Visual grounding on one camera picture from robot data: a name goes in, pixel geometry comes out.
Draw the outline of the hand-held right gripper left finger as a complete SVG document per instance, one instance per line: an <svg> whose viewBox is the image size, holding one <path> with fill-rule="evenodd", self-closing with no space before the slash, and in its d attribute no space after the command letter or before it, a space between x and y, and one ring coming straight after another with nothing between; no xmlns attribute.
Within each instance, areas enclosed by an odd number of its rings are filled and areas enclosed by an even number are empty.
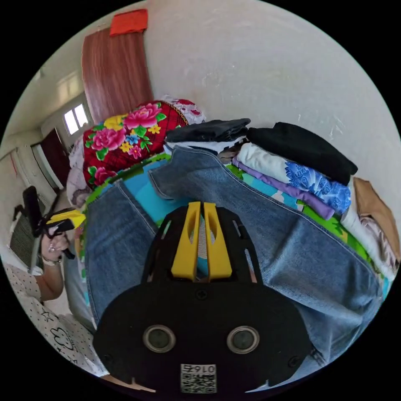
<svg viewBox="0 0 401 401"><path fill-rule="evenodd" d="M198 260L201 203L188 204L177 251L171 268L175 279L195 279Z"/></svg>

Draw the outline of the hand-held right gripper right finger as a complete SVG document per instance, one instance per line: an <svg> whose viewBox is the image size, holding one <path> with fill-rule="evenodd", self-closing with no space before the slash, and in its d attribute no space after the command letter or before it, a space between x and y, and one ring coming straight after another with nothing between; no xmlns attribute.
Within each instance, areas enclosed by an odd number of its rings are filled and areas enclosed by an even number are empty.
<svg viewBox="0 0 401 401"><path fill-rule="evenodd" d="M216 205L204 203L204 221L208 262L208 279L228 279L232 275L231 263L221 229Z"/></svg>

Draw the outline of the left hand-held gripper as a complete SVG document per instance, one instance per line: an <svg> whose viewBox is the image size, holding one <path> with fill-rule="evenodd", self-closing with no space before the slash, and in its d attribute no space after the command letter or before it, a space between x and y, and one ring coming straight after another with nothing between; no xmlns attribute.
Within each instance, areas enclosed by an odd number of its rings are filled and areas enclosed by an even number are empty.
<svg viewBox="0 0 401 401"><path fill-rule="evenodd" d="M33 225L35 238L40 239L40 251L43 260L61 260L64 256L75 259L70 250L67 232L79 227L85 215L77 209L62 209L55 212L47 221L43 218Z"/></svg>

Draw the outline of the person's left hand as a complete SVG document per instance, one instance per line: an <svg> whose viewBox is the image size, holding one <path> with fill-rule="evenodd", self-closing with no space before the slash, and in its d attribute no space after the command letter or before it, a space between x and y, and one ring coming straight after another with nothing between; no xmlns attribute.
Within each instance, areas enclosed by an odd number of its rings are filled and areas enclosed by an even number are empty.
<svg viewBox="0 0 401 401"><path fill-rule="evenodd" d="M69 240L66 233L61 233L53 238L43 234L41 239L41 258L44 264L54 266L60 263L63 252L68 249Z"/></svg>

